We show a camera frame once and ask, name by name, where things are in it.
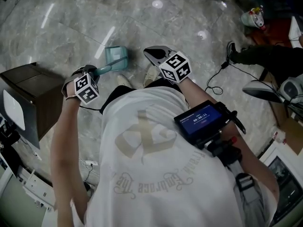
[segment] black clip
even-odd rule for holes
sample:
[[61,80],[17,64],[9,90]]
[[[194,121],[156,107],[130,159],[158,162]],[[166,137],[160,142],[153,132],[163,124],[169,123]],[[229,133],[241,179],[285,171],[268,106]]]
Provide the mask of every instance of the black clip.
[[247,173],[239,173],[236,176],[236,183],[240,192],[247,190],[255,185],[253,177]]

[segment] timer display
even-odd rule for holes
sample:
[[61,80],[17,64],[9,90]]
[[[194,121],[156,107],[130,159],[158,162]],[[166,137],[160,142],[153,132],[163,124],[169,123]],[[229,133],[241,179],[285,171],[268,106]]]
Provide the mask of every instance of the timer display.
[[222,115],[215,110],[211,105],[199,109],[197,112],[192,113],[180,122],[188,134],[192,134],[203,127],[207,126],[211,122],[220,118]]

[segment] black cable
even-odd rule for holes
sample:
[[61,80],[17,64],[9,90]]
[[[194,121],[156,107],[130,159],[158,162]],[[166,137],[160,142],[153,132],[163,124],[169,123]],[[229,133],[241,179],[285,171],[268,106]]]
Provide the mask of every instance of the black cable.
[[295,38],[293,38],[293,39],[291,39],[291,40],[285,40],[285,41],[277,42],[277,43],[275,43],[275,45],[277,45],[277,44],[282,44],[282,43],[289,42],[289,41],[299,41],[299,40],[295,40],[296,38],[299,38],[299,37],[300,37],[300,36],[297,36],[297,37],[295,37]]
[[234,68],[236,68],[236,69],[238,69],[238,70],[240,70],[240,71],[242,71],[242,72],[244,72],[244,73],[246,73],[246,74],[248,74],[248,75],[250,75],[250,76],[252,76],[252,77],[253,77],[254,79],[256,79],[257,81],[263,83],[264,85],[266,85],[267,87],[269,87],[270,89],[272,89],[272,90],[276,93],[276,95],[277,95],[278,97],[280,97],[280,95],[278,94],[278,92],[277,92],[273,87],[271,87],[270,85],[264,83],[263,81],[260,81],[260,80],[259,80],[258,78],[256,78],[255,76],[251,75],[250,73],[248,73],[248,72],[246,72],[246,71],[241,70],[241,69],[238,68],[238,67],[235,67],[234,65],[231,65],[231,66],[234,67]]
[[93,170],[93,164],[90,164],[90,165],[91,165],[91,169],[89,170],[89,174],[90,174],[90,172]]
[[297,98],[297,97],[303,97],[303,94],[299,94],[299,95],[296,95],[296,96],[293,96],[289,101],[290,103],[292,102],[293,99]]
[[300,105],[297,105],[297,104],[290,104],[292,107],[296,108],[296,109],[299,109],[301,111],[303,111],[303,107],[300,106]]
[[24,143],[24,144],[26,144],[26,145],[28,145],[26,142],[24,142],[24,140],[20,137],[20,140]]
[[[210,88],[210,89],[212,89],[213,93],[215,93],[216,95],[222,95],[222,94],[223,94],[223,89],[222,89],[221,87],[217,87],[217,86],[211,87],[211,86],[209,86],[210,81],[211,81],[216,75],[218,75],[218,74],[220,73],[221,70],[222,70],[222,68],[220,68],[220,70],[219,70],[216,74],[214,74],[214,75],[207,81],[207,87],[205,88],[204,91],[206,91],[207,89]],[[216,92],[214,91],[214,88],[220,89],[220,90],[221,90],[221,93],[216,93]]]
[[96,109],[96,108],[87,108],[87,107],[83,107],[80,105],[80,108],[86,108],[86,109],[90,109],[90,110],[94,110],[94,111],[100,111],[101,109]]

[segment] white t-shirt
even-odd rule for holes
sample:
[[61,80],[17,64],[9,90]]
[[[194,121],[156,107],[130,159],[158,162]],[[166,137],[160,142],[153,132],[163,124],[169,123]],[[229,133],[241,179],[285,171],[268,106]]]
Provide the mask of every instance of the white t-shirt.
[[[174,123],[187,110],[184,96],[168,87],[136,90],[106,107],[100,182],[85,226],[242,226],[233,175]],[[261,186],[270,222],[276,201]]]

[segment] wrist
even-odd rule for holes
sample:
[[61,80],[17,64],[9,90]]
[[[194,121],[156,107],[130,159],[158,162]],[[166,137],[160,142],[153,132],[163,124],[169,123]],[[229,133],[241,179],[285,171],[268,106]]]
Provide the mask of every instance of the wrist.
[[78,98],[69,98],[65,101],[64,107],[68,109],[79,109],[81,101]]
[[182,86],[184,84],[187,84],[189,81],[191,81],[190,78],[185,78],[183,81],[179,82],[179,83],[176,83],[178,86]]

